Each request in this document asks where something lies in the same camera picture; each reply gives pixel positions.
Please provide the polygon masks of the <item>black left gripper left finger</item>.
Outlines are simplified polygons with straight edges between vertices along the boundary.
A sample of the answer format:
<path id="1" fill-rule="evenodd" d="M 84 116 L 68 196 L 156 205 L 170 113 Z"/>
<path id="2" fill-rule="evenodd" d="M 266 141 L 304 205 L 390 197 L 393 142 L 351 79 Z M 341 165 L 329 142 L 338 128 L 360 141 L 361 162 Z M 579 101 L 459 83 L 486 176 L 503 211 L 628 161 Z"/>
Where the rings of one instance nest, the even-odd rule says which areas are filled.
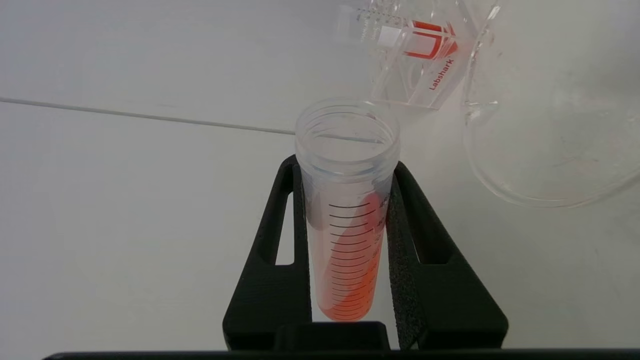
<path id="1" fill-rule="evenodd" d="M 278 265 L 288 198 L 292 198 L 294 260 Z M 278 168 L 245 265 L 222 319 L 230 351 L 272 350 L 283 326 L 313 320 L 306 203 L 295 155 Z"/>

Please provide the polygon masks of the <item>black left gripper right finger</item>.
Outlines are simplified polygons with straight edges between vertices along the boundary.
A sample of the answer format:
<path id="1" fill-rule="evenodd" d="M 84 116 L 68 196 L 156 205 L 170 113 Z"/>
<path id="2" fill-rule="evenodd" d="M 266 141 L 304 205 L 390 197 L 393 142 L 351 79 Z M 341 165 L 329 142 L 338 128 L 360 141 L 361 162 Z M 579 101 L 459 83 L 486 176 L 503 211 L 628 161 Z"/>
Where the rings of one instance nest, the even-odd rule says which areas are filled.
<path id="1" fill-rule="evenodd" d="M 502 347 L 505 313 L 402 162 L 393 173 L 386 234 L 401 350 Z"/>

